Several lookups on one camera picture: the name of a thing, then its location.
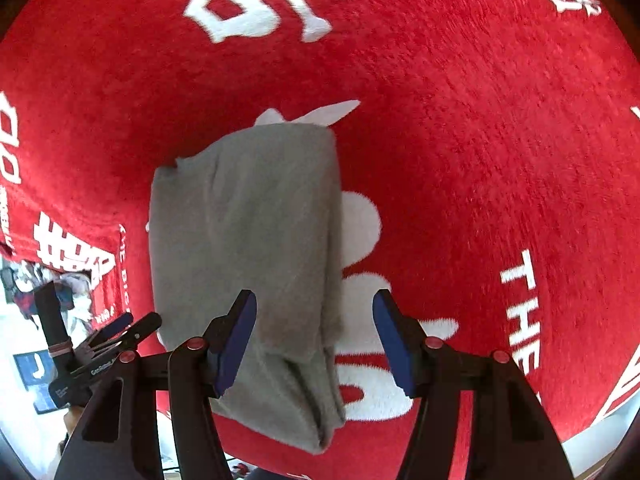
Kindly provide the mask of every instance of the red fleece fabric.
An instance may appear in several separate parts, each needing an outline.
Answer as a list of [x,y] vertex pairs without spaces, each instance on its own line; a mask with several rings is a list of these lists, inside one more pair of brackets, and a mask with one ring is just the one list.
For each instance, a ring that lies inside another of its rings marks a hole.
[[[140,317],[153,309],[155,168],[268,108],[293,120],[358,100],[332,125],[343,189],[373,204],[382,230],[346,282],[378,276],[406,314],[454,320],[457,349],[509,349],[562,439],[635,391],[640,69],[606,11],[302,0],[331,27],[305,42],[303,7],[260,1],[279,18],[271,30],[240,24],[245,35],[217,40],[183,15],[190,0],[28,3],[0,44],[0,216],[14,257],[82,267],[110,254],[97,322],[126,308]],[[242,12],[231,0],[209,8]],[[34,227],[43,221],[52,234]],[[226,452],[312,480],[394,478],[416,406],[399,414],[382,399],[376,411],[376,378],[388,387],[378,352],[337,362],[351,418],[326,453],[217,417]]]

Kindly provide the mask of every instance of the folded grey towel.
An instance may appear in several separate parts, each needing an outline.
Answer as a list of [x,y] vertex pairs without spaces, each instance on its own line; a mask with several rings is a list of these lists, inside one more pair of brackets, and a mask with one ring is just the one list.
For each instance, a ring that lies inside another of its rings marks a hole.
[[330,130],[270,124],[156,171],[149,229],[160,335],[174,349],[226,314],[243,288],[258,316],[234,386],[212,401],[290,446],[321,453],[344,407],[340,176]]

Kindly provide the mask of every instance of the black clamp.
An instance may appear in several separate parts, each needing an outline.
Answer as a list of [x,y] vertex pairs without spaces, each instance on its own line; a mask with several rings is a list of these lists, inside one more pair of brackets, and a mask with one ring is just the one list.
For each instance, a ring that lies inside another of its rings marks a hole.
[[141,341],[162,325],[161,317],[155,312],[134,324],[131,324],[133,316],[126,312],[91,334],[74,349],[66,333],[54,282],[46,283],[34,291],[34,303],[49,346],[49,355],[56,367],[56,377],[49,383],[49,395],[58,408],[68,404],[85,406],[92,396],[92,389],[118,355],[137,349]]
[[398,480],[448,479],[462,390],[474,393],[466,480],[574,478],[545,410],[506,352],[455,351],[404,316],[388,290],[375,295],[373,318],[396,384],[421,398]]
[[156,391],[168,390],[182,480],[232,480],[208,397],[233,384],[255,317],[255,296],[243,290],[226,316],[173,352],[122,352],[87,404],[55,479],[162,480]]

